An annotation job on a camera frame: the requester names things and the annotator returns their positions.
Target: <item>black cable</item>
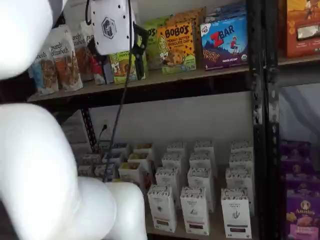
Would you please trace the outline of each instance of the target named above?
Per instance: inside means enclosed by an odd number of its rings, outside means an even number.
[[[124,90],[122,93],[122,97],[121,97],[121,101],[120,101],[120,106],[118,108],[118,111],[116,113],[116,117],[115,117],[115,121],[114,121],[114,126],[112,129],[112,135],[111,135],[111,139],[110,139],[110,146],[107,152],[107,157],[106,157],[106,163],[105,163],[105,170],[104,170],[104,174],[103,174],[103,178],[102,181],[105,182],[107,179],[107,168],[108,168],[108,164],[109,164],[109,159],[111,156],[111,151],[112,151],[112,145],[114,144],[114,138],[115,138],[115,134],[116,134],[116,130],[117,130],[117,125],[118,125],[118,121],[119,121],[119,117],[120,117],[120,113],[122,110],[122,107],[125,103],[125,98],[126,98],[126,93],[127,93],[127,87],[128,87],[128,83],[129,83],[129,77],[130,77],[130,72],[131,72],[131,67],[132,67],[132,15],[131,15],[131,0],[128,0],[128,8],[129,8],[129,67],[128,70],[126,72],[126,80],[124,83]]]
[[[86,0],[86,4],[85,4],[85,22],[87,25],[90,25],[91,24],[91,19],[90,21],[88,21],[88,8],[89,8],[89,2],[90,0]]]
[[[103,125],[101,132],[99,134],[99,138],[98,138],[98,143],[97,143],[97,152],[99,153],[99,145],[100,145],[100,138],[102,133],[108,128],[108,126],[106,124]]]

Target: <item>white box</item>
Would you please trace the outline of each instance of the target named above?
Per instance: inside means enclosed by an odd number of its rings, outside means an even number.
[[[226,185],[228,189],[246,188],[249,198],[249,210],[255,215],[255,194],[251,169],[244,167],[230,167],[225,171]]]
[[[222,188],[221,205],[225,236],[235,239],[251,239],[247,190],[245,188]]]
[[[204,187],[183,187],[181,205],[185,230],[188,234],[209,235],[210,222]]]
[[[186,186],[188,184],[188,164],[186,163],[184,153],[166,152],[162,157],[162,165],[165,168],[178,168],[180,174],[180,186]]]
[[[245,167],[246,169],[251,169],[253,174],[254,161],[252,151],[231,152],[229,166],[230,168]]]
[[[209,212],[213,213],[216,207],[215,187],[210,168],[190,168],[188,172],[188,183],[190,187],[205,188],[205,198]]]
[[[122,163],[119,167],[119,177],[124,182],[136,184],[141,189],[143,195],[147,193],[144,181],[144,174],[140,166],[140,163]]]
[[[180,193],[182,185],[180,184],[180,173],[177,167],[158,167],[155,174],[156,184],[158,186],[172,186],[173,201],[177,209],[181,209]]]
[[[152,183],[155,183],[155,165],[154,161],[151,160],[150,153],[131,153],[128,158],[128,163],[138,163],[141,165],[144,171],[145,177]]]
[[[218,176],[218,169],[215,158],[215,141],[213,139],[199,139],[195,141],[194,151],[209,151],[210,152],[210,162],[213,176]]]
[[[254,153],[254,144],[252,140],[234,140],[230,144],[230,152],[237,153],[243,151],[250,151]]]
[[[152,185],[148,191],[148,200],[154,227],[174,233],[177,227],[177,215],[172,187]]]
[[[108,161],[108,153],[105,153],[102,158],[102,163],[106,164]],[[124,152],[112,152],[109,158],[109,163],[114,163],[117,168],[120,167],[122,163],[125,162],[125,153]]]
[[[189,163],[190,168],[212,169],[211,152],[208,150],[199,150],[191,153]]]

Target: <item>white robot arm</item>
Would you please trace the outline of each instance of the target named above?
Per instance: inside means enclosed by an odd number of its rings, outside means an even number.
[[[21,240],[147,240],[132,183],[77,177],[57,121],[31,104],[0,106],[0,196]]]

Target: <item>snack bag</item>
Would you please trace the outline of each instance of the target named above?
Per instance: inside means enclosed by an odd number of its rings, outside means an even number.
[[[94,79],[91,68],[92,55],[87,47],[87,43],[81,29],[72,31],[72,40],[82,81]]]
[[[31,65],[31,71],[40,95],[48,95],[59,91],[56,66],[48,45],[44,45],[36,56]]]
[[[94,37],[94,30],[91,25],[87,25],[85,21],[80,23],[81,31],[84,36],[84,40],[86,45],[90,42],[90,40]],[[96,85],[101,84],[112,84],[114,82],[114,77],[111,69],[110,62],[108,61],[104,66],[103,69],[99,62],[92,56],[91,52],[88,48],[86,48],[87,54],[90,57],[90,67],[91,72],[93,73],[94,82]]]
[[[68,26],[51,30],[48,41],[63,89],[67,92],[83,87],[72,34]]]

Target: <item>snack box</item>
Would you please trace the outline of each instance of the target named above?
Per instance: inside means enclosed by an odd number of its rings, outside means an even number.
[[[190,187],[205,188],[205,198],[209,212],[213,213],[216,207],[215,185],[210,168],[193,168],[188,172],[188,183]]]
[[[80,165],[78,175],[82,177],[94,177],[94,168],[91,165]]]
[[[210,221],[204,187],[183,187],[180,195],[187,234],[210,234]]]
[[[230,152],[237,153],[243,151],[251,151],[254,152],[254,144],[252,140],[233,140],[230,143]]]
[[[85,154],[80,160],[81,165],[101,164],[101,155],[96,153]]]
[[[112,153],[109,155],[109,157],[108,157],[108,153],[106,153],[106,154],[104,154],[104,156],[103,156],[103,158],[102,158],[102,162],[104,163],[104,164],[106,164],[107,162],[108,162],[108,160],[109,160],[109,162],[108,163],[114,163],[115,164],[115,166],[117,167],[117,168],[119,168],[120,167],[120,165],[123,163],[123,162],[125,162],[125,157],[124,157],[124,153],[123,152],[113,152],[112,151]]]
[[[239,66],[248,62],[246,15],[203,23],[203,64],[206,71]]]
[[[180,173],[180,185],[185,186],[188,183],[187,173],[189,164],[186,161],[184,153],[166,152],[162,157],[162,165],[165,168],[178,168]]]
[[[282,140],[280,143],[282,156],[296,156],[309,158],[311,156],[311,143],[306,141]]]
[[[198,150],[190,155],[190,168],[196,169],[211,169],[211,152],[208,150]]]
[[[192,71],[197,68],[194,27],[194,23],[189,20],[157,29],[156,37],[164,74]]]
[[[139,163],[144,171],[144,180],[150,183],[155,182],[154,174],[156,173],[154,162],[151,160],[150,153],[133,152],[128,158],[128,163]]]
[[[122,51],[122,52],[110,54],[109,58],[110,58],[110,63],[112,67],[114,83],[124,84],[127,79],[127,69],[129,68],[129,51]],[[136,57],[132,54],[129,81],[138,80],[135,60],[136,60]],[[143,80],[143,79],[146,79],[146,76],[148,75],[146,53],[143,54],[142,60],[143,60],[143,68],[144,68],[144,76],[142,77],[142,80]]]
[[[288,190],[286,195],[285,237],[318,240],[320,228],[319,191]]]
[[[148,45],[145,49],[146,61],[149,70],[161,69],[162,62],[160,59],[160,52],[157,39],[157,29],[166,25],[171,16],[159,17],[148,20],[144,23],[144,29],[148,31]]]
[[[171,186],[173,194],[173,202],[177,209],[181,209],[180,192],[182,185],[180,184],[180,174],[176,167],[166,168],[158,167],[155,173],[156,184],[162,187]]]
[[[148,200],[154,228],[174,233],[177,215],[172,187],[152,185],[148,191]]]
[[[285,175],[286,188],[292,190],[320,190],[320,176],[316,174],[292,174]]]
[[[143,195],[146,192],[146,186],[144,181],[144,174],[140,163],[124,162],[119,167],[119,177],[124,182],[130,182],[136,184]]]
[[[280,169],[284,174],[314,174],[314,166],[308,157],[282,156]]]
[[[234,153],[231,152],[229,156],[229,166],[231,168],[244,167],[246,169],[251,169],[253,174],[254,162],[252,151],[244,150]]]
[[[215,158],[215,141],[213,139],[198,139],[195,141],[194,144],[194,151],[209,151],[210,152],[210,163],[213,176],[218,175],[218,169],[216,165],[216,158]]]
[[[225,236],[235,239],[251,239],[251,222],[248,193],[245,188],[222,188],[221,205]]]
[[[205,20],[207,9],[206,7],[199,7],[184,12],[179,12],[167,21],[167,26],[175,26],[178,23],[184,23],[189,20],[192,21],[194,26],[194,48],[196,67],[201,68],[203,65],[203,54],[201,46],[201,33],[200,24]]]
[[[249,200],[249,210],[255,215],[255,189],[251,169],[244,167],[228,167],[225,171],[225,180],[228,189],[246,188]]]

